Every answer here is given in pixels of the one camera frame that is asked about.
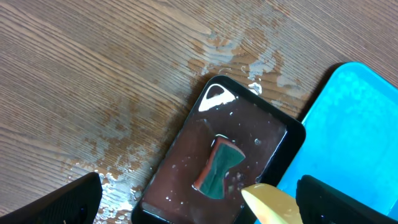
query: sponge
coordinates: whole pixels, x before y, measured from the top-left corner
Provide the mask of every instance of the sponge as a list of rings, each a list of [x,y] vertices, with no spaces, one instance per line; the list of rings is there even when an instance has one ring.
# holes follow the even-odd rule
[[[237,146],[225,138],[217,137],[205,168],[193,183],[194,188],[209,198],[224,198],[225,175],[244,158],[245,155]]]

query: blue tray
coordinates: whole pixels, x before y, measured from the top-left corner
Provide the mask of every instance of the blue tray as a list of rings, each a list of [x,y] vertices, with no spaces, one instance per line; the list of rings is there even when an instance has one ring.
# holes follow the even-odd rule
[[[278,188],[309,174],[398,220],[398,90],[367,66],[340,66],[305,117],[307,138]]]

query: red and green sponge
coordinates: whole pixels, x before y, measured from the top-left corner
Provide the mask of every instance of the red and green sponge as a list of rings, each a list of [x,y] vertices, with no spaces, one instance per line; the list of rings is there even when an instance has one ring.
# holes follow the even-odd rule
[[[244,158],[245,155],[237,146],[225,138],[217,137],[205,168],[193,183],[194,188],[209,198],[224,198],[225,175]]]

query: brown water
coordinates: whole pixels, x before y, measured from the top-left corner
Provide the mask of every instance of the brown water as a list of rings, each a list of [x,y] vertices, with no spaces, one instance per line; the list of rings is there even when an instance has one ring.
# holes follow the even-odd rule
[[[244,204],[240,190],[256,182],[286,133],[283,123],[225,87],[204,91],[140,204],[172,223],[232,223]],[[211,199],[192,185],[220,135],[246,158],[226,173],[224,198]]]

